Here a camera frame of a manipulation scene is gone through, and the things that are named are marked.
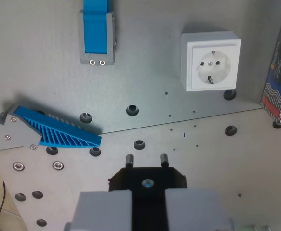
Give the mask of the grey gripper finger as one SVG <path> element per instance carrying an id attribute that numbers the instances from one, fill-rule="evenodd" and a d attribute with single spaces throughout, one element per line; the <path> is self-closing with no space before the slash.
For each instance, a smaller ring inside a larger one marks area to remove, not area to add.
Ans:
<path id="1" fill-rule="evenodd" d="M 131 231 L 130 190 L 81 192 L 71 222 L 65 231 Z"/>
<path id="2" fill-rule="evenodd" d="M 165 190 L 170 231 L 232 231 L 233 222 L 213 189 Z"/>

